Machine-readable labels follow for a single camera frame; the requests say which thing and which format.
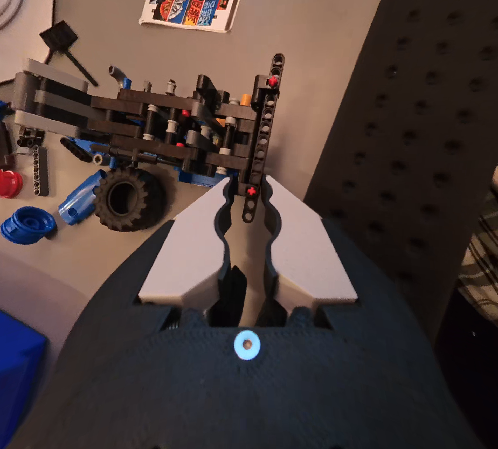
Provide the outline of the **toy truck chassis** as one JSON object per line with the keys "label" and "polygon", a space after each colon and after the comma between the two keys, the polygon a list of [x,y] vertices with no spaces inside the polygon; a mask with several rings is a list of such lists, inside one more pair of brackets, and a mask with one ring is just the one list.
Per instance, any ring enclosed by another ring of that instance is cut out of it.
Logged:
{"label": "toy truck chassis", "polygon": [[256,76],[252,94],[240,100],[203,74],[189,97],[175,94],[173,80],[164,93],[148,82],[136,91],[110,66],[119,91],[107,98],[90,95],[86,81],[27,59],[15,76],[10,107],[19,126],[88,141],[92,152],[109,157],[110,171],[169,165],[179,176],[208,182],[234,177],[236,195],[245,199],[242,219],[251,223],[284,66],[284,54],[275,54],[269,74]]}

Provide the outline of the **black plate with rod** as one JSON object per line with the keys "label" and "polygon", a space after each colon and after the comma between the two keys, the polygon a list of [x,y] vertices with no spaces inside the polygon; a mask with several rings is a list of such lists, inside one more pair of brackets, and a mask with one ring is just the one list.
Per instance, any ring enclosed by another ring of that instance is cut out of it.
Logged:
{"label": "black plate with rod", "polygon": [[41,32],[39,36],[49,48],[50,53],[64,54],[92,86],[99,87],[96,79],[90,75],[70,52],[70,48],[78,41],[79,37],[65,21],[55,23],[50,28]]}

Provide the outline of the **black perforated panel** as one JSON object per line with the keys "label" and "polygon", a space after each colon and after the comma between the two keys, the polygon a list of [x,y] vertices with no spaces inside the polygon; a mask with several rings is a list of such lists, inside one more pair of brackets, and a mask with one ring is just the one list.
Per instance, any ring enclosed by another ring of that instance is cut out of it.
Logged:
{"label": "black perforated panel", "polygon": [[381,0],[305,195],[431,341],[497,166],[497,0]]}

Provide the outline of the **black connector piece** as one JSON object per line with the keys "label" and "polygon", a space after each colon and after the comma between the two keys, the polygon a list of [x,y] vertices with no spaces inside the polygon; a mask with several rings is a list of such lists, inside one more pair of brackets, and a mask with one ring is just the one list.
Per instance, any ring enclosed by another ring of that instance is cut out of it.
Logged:
{"label": "black connector piece", "polygon": [[21,148],[33,148],[34,146],[42,146],[45,134],[46,133],[43,130],[22,125],[19,128],[16,145],[17,147]]}

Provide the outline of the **white book stand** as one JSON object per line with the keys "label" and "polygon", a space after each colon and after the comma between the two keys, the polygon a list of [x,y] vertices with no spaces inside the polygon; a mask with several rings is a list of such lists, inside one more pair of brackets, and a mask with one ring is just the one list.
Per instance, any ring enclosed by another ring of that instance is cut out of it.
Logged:
{"label": "white book stand", "polygon": [[53,24],[54,0],[1,0],[1,82],[15,78],[26,59],[44,62],[40,33]]}

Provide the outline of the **blue wheel hub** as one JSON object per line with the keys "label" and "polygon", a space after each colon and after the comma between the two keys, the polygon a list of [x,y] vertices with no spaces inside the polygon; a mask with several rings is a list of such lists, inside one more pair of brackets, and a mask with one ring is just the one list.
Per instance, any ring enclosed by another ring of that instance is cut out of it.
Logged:
{"label": "blue wheel hub", "polygon": [[56,228],[54,217],[47,211],[25,206],[17,209],[1,224],[1,235],[18,245],[32,245]]}

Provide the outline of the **person's plaid clothing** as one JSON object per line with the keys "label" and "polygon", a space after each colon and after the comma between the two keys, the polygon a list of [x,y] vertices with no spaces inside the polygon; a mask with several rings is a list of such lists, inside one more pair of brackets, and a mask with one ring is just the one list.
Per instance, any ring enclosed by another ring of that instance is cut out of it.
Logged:
{"label": "person's plaid clothing", "polygon": [[466,249],[458,282],[465,300],[497,326],[497,168]]}

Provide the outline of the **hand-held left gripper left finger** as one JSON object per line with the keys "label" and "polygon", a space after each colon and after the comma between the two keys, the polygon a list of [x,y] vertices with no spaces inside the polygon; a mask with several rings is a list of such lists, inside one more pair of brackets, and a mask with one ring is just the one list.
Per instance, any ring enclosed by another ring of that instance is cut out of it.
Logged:
{"label": "hand-held left gripper left finger", "polygon": [[138,293],[142,303],[196,309],[212,326],[238,326],[246,276],[231,264],[225,234],[237,181],[226,176],[178,214]]}

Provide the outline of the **blue plastic bin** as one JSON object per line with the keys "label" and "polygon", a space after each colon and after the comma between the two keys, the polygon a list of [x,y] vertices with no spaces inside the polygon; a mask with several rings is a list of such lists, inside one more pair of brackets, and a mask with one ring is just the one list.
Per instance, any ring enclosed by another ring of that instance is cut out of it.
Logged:
{"label": "blue plastic bin", "polygon": [[1,311],[1,448],[29,408],[47,342],[43,334]]}

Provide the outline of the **black beam with holes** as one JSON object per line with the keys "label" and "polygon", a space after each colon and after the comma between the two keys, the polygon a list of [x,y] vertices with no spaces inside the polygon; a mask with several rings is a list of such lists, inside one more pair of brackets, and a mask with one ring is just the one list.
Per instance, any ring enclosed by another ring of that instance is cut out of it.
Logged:
{"label": "black beam with holes", "polygon": [[43,146],[34,145],[32,149],[33,158],[33,189],[38,197],[49,196],[49,174],[47,149]]}

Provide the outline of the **black rubber tyre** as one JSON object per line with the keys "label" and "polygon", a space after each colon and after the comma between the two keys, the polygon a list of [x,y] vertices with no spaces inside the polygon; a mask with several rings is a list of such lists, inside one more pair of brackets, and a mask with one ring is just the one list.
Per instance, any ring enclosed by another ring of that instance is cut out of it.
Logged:
{"label": "black rubber tyre", "polygon": [[100,223],[117,232],[135,232],[157,224],[166,195],[159,180],[138,168],[118,168],[99,180],[93,200]]}

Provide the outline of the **red wheel hub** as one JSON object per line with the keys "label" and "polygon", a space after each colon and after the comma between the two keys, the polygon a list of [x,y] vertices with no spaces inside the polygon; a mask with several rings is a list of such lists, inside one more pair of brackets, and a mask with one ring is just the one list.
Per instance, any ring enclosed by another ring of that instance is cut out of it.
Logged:
{"label": "red wheel hub", "polygon": [[22,187],[23,179],[20,173],[1,170],[1,198],[11,199],[16,197]]}

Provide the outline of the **blue curved panel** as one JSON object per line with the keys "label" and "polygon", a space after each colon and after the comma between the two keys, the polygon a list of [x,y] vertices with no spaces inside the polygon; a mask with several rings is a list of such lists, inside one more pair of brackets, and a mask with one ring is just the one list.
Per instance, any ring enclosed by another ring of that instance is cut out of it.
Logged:
{"label": "blue curved panel", "polygon": [[94,212],[95,190],[100,185],[100,181],[106,177],[107,173],[104,170],[98,170],[72,191],[59,205],[58,213],[66,224],[73,226]]}

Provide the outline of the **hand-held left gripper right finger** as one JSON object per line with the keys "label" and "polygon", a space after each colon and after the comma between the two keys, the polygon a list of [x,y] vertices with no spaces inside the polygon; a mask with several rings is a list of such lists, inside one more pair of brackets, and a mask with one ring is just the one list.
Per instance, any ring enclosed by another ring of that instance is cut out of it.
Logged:
{"label": "hand-held left gripper right finger", "polygon": [[261,198],[271,233],[265,249],[266,295],[287,313],[354,303],[357,292],[321,216],[270,175],[262,180]]}

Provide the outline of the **grey desk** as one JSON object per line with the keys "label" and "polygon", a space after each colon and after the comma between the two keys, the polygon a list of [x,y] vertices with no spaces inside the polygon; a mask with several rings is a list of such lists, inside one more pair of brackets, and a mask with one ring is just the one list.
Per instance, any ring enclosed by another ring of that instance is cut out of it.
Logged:
{"label": "grey desk", "polygon": [[[153,91],[170,79],[177,94],[192,94],[205,74],[238,97],[252,92],[276,53],[285,56],[280,97],[265,172],[303,199],[380,0],[240,0],[230,32],[211,33],[140,25],[145,0],[56,0],[55,17],[79,36],[73,53],[99,82],[91,93],[115,97],[116,65]],[[96,216],[68,226],[58,206],[98,168],[80,162],[47,134],[50,196],[35,197],[32,161],[17,160],[26,181],[20,194],[1,199],[1,221],[23,206],[51,213],[58,229],[29,246],[1,237],[1,309],[49,340],[43,372],[53,372],[60,350],[84,306],[109,275],[165,221],[206,192],[180,183],[169,166],[146,167],[166,190],[165,216],[135,233],[109,230]]]}

